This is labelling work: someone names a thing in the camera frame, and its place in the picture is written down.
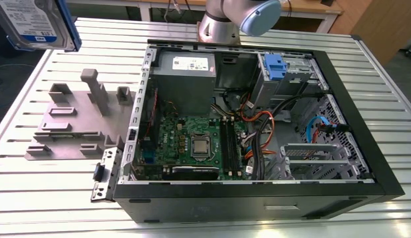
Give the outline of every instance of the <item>connector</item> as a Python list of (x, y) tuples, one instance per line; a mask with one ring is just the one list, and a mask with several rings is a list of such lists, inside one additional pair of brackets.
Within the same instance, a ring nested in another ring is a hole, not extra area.
[(320, 124), (317, 126), (318, 131), (325, 132), (328, 134), (333, 133), (336, 128), (337, 127), (334, 125), (332, 125), (332, 124), (330, 125)]
[(351, 127), (347, 124), (337, 124), (336, 131), (348, 132), (348, 131), (351, 131)]
[(270, 81), (280, 81), (285, 78), (286, 63), (278, 54), (265, 54), (265, 66), (269, 72)]

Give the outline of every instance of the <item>metal latch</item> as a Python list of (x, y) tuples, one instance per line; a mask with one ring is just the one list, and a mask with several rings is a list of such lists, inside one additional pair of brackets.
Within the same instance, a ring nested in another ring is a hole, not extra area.
[(122, 151), (114, 147), (104, 150), (100, 162), (96, 164), (91, 202), (115, 202), (112, 199), (118, 174), (120, 169)]

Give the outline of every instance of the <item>metal rail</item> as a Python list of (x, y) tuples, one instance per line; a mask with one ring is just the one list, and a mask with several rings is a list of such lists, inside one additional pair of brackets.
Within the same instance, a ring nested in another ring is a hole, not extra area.
[(87, 90), (96, 68), (106, 88), (136, 90), (146, 40), (197, 40), (197, 26), (80, 18), (78, 53), (47, 51), (0, 124), (0, 234), (59, 237), (411, 237), (411, 105), (361, 42), (345, 35), (270, 31), (244, 45), (328, 52), (405, 195), (326, 221), (135, 224), (116, 203), (90, 203), (98, 160), (23, 158), (52, 83)]

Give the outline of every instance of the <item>aluminum table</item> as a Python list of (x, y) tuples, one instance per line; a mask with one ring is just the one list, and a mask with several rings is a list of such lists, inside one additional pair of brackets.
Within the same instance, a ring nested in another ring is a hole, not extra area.
[(135, 224), (116, 203), (90, 203), (98, 160), (27, 161), (25, 148), (54, 83), (136, 90), (146, 40), (197, 40), (197, 26), (80, 18), (76, 53), (46, 51), (0, 124), (0, 235), (29, 237), (411, 237), (411, 104), (361, 41), (347, 35), (270, 31), (244, 45), (326, 51), (405, 195), (322, 221)]

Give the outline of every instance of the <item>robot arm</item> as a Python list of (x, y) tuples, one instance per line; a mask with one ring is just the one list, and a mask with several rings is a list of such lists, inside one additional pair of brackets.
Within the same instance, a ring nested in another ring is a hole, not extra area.
[(278, 0), (207, 0), (199, 25), (203, 42), (237, 44), (239, 30), (250, 36), (262, 35), (276, 24)]

